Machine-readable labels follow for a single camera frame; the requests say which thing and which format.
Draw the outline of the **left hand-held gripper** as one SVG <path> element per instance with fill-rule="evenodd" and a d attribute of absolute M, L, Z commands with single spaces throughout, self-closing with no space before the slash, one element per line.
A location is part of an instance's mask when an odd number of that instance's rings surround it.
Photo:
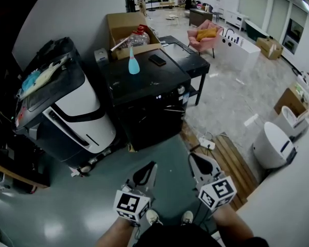
<path fill-rule="evenodd" d="M 133 225 L 139 225 L 154 201 L 158 165 L 151 161 L 132 174 L 117 190 L 113 210 Z"/>

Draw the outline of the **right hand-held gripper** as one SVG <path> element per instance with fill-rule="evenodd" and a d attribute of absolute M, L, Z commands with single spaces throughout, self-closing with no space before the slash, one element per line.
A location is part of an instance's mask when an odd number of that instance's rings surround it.
<path fill-rule="evenodd" d="M 221 171 L 220 166 L 212 157 L 192 152 L 188 160 L 196 181 L 196 188 L 200 188 L 198 199 L 210 211 L 215 211 L 233 200 L 236 196 L 236 187 L 230 176 L 203 185 L 207 175 L 217 175 Z"/>

